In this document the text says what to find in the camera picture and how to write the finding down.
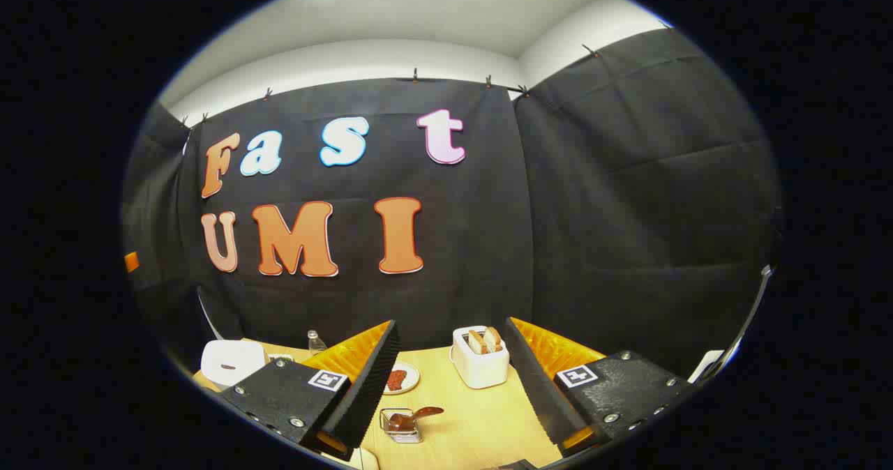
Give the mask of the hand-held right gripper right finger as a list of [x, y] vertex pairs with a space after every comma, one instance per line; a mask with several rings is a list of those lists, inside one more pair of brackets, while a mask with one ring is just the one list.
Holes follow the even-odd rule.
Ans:
[[564, 457], [628, 438], [692, 387], [637, 352], [605, 355], [515, 317], [505, 319], [504, 343], [540, 425]]

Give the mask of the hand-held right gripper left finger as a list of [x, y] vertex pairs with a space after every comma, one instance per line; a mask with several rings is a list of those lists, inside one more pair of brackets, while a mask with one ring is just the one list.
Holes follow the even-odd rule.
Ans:
[[373, 421], [399, 350], [398, 324], [389, 320], [302, 363], [271, 361], [220, 397], [291, 444], [348, 461]]

